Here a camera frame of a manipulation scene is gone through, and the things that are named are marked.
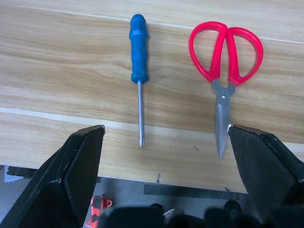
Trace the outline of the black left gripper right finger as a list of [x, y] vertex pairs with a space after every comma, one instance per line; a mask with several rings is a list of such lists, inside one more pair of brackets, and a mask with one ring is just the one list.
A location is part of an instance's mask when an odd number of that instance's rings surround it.
[[264, 223], [304, 221], [304, 163], [274, 134], [230, 125], [237, 168]]

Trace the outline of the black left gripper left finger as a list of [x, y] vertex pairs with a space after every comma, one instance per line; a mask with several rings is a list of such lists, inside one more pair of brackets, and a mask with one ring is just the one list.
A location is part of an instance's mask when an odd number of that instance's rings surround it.
[[105, 127], [71, 134], [37, 170], [2, 228], [81, 228], [93, 195]]

